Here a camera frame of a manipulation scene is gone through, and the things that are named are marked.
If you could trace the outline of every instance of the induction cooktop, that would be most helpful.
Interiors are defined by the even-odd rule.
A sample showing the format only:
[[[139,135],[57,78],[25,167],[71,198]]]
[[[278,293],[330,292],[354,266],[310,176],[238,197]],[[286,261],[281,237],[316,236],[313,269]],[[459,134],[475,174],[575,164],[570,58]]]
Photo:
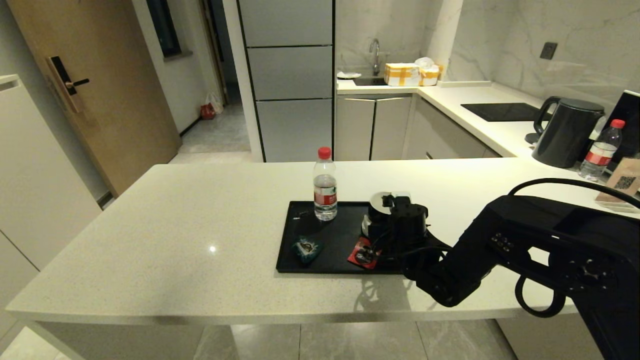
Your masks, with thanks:
[[[500,104],[462,104],[462,106],[488,122],[498,121],[533,121],[540,109],[524,102],[506,102]],[[550,120],[545,114],[543,120]]]

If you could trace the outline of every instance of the red bottle cap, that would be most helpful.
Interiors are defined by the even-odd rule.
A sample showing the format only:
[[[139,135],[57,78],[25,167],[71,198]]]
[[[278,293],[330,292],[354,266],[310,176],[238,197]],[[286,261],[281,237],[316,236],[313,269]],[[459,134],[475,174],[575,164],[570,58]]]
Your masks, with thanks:
[[[614,119],[611,122],[611,127],[615,127],[616,129],[622,129],[625,127],[625,121],[620,119]]]
[[[331,158],[331,148],[323,146],[320,149],[318,149],[318,158],[321,158],[322,160],[330,159]]]

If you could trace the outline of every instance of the floor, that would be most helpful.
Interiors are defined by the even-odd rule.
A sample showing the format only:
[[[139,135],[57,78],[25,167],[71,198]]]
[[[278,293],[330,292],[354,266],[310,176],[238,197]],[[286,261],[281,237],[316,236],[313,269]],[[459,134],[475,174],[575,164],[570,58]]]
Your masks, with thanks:
[[[232,104],[214,120],[192,127],[170,164],[252,161],[239,92],[229,90]],[[240,360],[517,360],[495,320],[234,325],[232,330]],[[236,360],[229,356],[234,344],[216,338],[215,328],[206,328],[194,360]],[[25,327],[0,360],[68,357]]]
[[[193,360],[517,360],[495,320],[234,325],[205,329]],[[0,360],[69,360],[25,327]]]

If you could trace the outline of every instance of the red bag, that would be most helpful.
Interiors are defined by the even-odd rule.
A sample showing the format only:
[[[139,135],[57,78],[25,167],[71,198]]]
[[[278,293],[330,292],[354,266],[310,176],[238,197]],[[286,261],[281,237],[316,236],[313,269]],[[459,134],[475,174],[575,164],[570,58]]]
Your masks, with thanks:
[[[211,103],[202,105],[200,107],[200,116],[202,120],[211,120],[216,116],[216,111],[213,110],[213,105]]]

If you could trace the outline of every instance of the window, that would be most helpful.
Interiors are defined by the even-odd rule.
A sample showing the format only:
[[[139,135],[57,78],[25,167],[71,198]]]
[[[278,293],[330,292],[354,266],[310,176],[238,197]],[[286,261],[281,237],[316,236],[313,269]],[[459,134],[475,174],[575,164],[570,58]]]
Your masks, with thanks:
[[[149,7],[164,57],[181,54],[178,35],[175,33],[171,13],[169,12],[169,4],[167,4],[166,0],[147,0],[147,6]]]

